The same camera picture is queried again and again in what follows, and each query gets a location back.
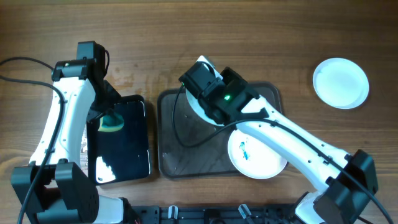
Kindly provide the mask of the white plate stained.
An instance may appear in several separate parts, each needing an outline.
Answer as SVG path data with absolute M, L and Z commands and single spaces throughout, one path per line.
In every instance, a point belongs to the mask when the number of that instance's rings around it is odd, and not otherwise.
M 233 131 L 229 137 L 228 155 L 234 167 L 252 179 L 270 179 L 288 164 L 270 147 L 240 130 Z
M 205 62 L 207 63 L 209 66 L 211 66 L 215 72 L 214 76 L 215 77 L 220 77 L 221 79 L 222 76 L 220 75 L 220 73 L 216 70 L 216 66 L 213 64 L 213 62 L 206 56 L 206 55 L 201 55 L 199 56 L 199 58 L 197 59 L 197 62 Z M 214 120 L 210 119 L 209 117 L 207 117 L 207 115 L 205 114 L 204 109 L 200 106 L 198 100 L 188 91 L 185 90 L 186 92 L 186 98 L 188 100 L 188 104 L 191 106 L 192 110 L 194 112 L 196 112 L 196 114 L 204 121 L 206 121 L 207 123 L 210 123 L 214 126 L 223 126 L 222 124 L 217 124 Z

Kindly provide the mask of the white plate front stained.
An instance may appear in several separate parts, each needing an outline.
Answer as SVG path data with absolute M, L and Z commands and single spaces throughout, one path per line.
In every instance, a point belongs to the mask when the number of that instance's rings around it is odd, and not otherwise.
M 252 179 L 270 179 L 288 164 L 270 147 L 240 130 L 233 131 L 229 137 L 228 155 L 234 167 Z

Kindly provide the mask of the green yellow sponge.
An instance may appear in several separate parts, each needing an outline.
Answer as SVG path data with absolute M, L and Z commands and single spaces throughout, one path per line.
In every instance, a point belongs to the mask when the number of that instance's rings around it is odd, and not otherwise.
M 112 133 L 121 130 L 124 127 L 124 119 L 120 114 L 107 114 L 99 120 L 99 132 Z

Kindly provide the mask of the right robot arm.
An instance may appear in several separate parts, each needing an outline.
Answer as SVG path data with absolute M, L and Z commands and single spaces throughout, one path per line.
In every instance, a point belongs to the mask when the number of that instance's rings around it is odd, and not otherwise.
M 276 111 L 235 71 L 215 72 L 221 93 L 218 123 L 264 143 L 298 169 L 313 185 L 295 206 L 303 223 L 354 223 L 369 202 L 379 205 L 373 158 L 362 150 L 350 155 L 331 146 Z

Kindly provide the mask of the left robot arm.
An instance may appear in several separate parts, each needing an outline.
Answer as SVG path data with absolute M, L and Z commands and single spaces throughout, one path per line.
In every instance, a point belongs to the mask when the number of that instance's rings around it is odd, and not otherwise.
M 40 144 L 28 166 L 16 167 L 12 187 L 21 202 L 18 223 L 125 223 L 124 198 L 100 196 L 80 168 L 85 124 L 111 114 L 103 59 L 58 62 L 53 100 Z

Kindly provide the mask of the white plate back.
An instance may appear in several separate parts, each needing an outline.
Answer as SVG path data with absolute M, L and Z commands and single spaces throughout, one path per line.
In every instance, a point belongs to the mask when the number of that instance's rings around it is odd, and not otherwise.
M 321 62 L 313 72 L 312 82 L 324 103 L 341 110 L 357 108 L 369 96 L 369 80 L 364 70 L 345 58 Z

